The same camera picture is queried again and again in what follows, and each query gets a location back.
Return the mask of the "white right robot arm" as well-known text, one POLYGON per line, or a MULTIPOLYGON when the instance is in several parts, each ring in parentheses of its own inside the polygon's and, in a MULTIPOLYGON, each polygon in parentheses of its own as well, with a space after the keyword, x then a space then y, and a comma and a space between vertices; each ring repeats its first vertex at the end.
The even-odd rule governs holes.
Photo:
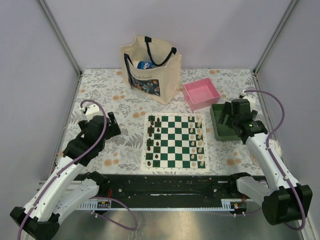
POLYGON ((250 102, 239 98, 224 103, 217 121, 234 130, 253 154, 267 181, 267 185, 262 185, 248 173, 237 173, 227 186, 228 194, 233 198, 244 194, 255 201, 270 225, 298 220, 304 225, 313 192, 289 172, 270 145, 268 130, 255 119, 256 115, 257 111, 251 110, 250 102))

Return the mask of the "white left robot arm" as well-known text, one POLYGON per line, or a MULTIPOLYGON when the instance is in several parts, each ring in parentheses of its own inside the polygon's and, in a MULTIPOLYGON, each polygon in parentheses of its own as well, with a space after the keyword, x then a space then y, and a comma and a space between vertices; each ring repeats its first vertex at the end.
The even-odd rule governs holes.
POLYGON ((17 238, 26 232, 36 240, 51 240, 62 222, 84 201, 107 197, 108 179, 96 171, 86 174, 82 184, 65 194, 78 174, 104 149, 105 142, 121 134, 113 112, 86 115, 78 123, 81 131, 63 151, 48 180, 23 207, 16 206, 10 217, 19 226, 17 238))

